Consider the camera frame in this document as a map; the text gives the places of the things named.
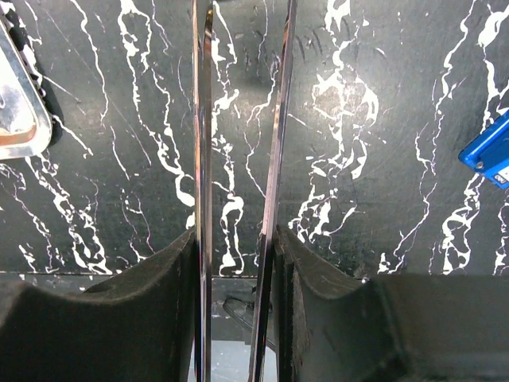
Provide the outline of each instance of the blue plastic case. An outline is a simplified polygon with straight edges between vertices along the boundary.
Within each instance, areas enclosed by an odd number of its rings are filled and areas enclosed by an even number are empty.
[[[509,188],[509,111],[466,146],[459,159],[501,189]]]

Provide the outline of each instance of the black marble surface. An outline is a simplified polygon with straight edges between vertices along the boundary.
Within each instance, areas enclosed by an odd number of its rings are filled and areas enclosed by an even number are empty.
[[[191,2],[13,3],[56,137],[0,163],[0,271],[114,274],[193,224]],[[253,276],[286,2],[214,10],[214,273]],[[296,34],[280,224],[358,278],[503,273],[509,198],[457,155],[509,107],[507,0],[300,1]]]

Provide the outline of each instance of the gray floor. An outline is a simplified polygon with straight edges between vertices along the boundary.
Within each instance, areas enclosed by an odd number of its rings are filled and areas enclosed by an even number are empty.
[[[241,341],[212,342],[212,381],[243,382],[248,377],[249,346]],[[264,382],[278,380],[276,354],[267,349],[265,357]],[[188,382],[194,382],[194,367],[189,369]]]

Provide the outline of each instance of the metal rod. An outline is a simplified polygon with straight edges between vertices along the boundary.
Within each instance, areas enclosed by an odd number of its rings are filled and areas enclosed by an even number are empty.
[[[196,382],[211,380],[212,312],[212,20],[211,0],[192,0],[192,69],[195,132],[195,231],[199,298],[196,302]]]
[[[263,378],[266,332],[269,319],[270,282],[274,262],[273,235],[278,219],[278,189],[285,140],[286,116],[288,113],[289,91],[293,67],[293,38],[295,19],[297,16],[297,0],[288,1],[283,34],[283,50],[279,72],[278,98],[274,116],[274,132],[270,151],[269,174],[263,210],[262,241],[258,262],[258,281],[256,299],[254,301],[253,331],[251,333],[251,357],[249,361],[248,382],[259,382]]]

